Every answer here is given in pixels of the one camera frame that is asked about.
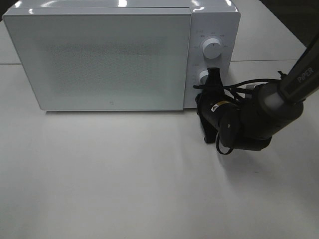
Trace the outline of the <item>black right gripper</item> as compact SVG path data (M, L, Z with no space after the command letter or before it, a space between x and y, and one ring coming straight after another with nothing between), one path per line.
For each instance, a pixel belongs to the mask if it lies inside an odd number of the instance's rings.
M223 118L238 117L239 107L236 101L225 94L220 69L216 67L207 68L206 86L217 87L213 90L203 89L196 97L197 113L200 118L204 141L206 144L216 142L219 132L219 124Z

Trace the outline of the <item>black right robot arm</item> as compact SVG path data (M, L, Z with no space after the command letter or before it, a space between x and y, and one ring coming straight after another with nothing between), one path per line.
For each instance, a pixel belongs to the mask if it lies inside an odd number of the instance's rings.
M319 89L319 37L316 35L289 73L280 79L252 79L225 86L220 70L208 68L196 96L204 141L220 154L260 151L272 136L298 119L303 102Z

